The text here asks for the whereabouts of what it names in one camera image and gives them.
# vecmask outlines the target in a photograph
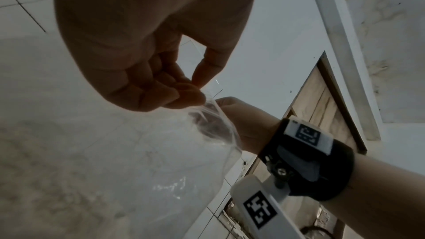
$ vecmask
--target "skin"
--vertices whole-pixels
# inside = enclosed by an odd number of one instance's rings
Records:
[[[280,119],[236,98],[218,104],[235,125],[243,149],[258,154]],[[356,154],[347,187],[322,204],[365,239],[423,238],[425,177]]]
[[[205,102],[254,0],[54,0],[62,37],[87,81],[133,111]],[[182,35],[207,46],[192,80],[178,66]]]

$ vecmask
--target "hand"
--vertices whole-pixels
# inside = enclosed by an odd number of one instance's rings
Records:
[[[280,120],[234,97],[216,100],[236,127],[243,150],[258,154],[279,127]]]
[[[89,83],[134,111],[205,102],[253,0],[54,0],[60,32]],[[192,81],[177,64],[182,34],[207,46]]]

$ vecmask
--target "plastic bag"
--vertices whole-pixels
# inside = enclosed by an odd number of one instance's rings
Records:
[[[1,238],[182,238],[240,157],[212,99],[129,112],[89,86],[57,37],[0,50]]]

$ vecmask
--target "screw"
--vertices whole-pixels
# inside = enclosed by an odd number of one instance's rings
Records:
[[[282,176],[282,177],[286,176],[286,170],[283,169],[283,168],[279,168],[278,169],[278,175]]]

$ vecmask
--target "black wristband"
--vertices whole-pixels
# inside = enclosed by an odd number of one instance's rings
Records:
[[[347,186],[351,178],[354,169],[353,149],[334,139],[332,150],[326,155],[304,142],[284,135],[289,121],[289,119],[282,120],[275,135],[259,154],[260,159],[268,167],[272,167],[271,172],[276,177],[279,177],[275,173],[279,167],[288,172],[285,180],[290,187],[291,196],[309,196],[317,201],[332,199]],[[318,179],[311,181],[303,177],[297,168],[278,154],[279,147],[296,156],[300,163],[317,164]]]

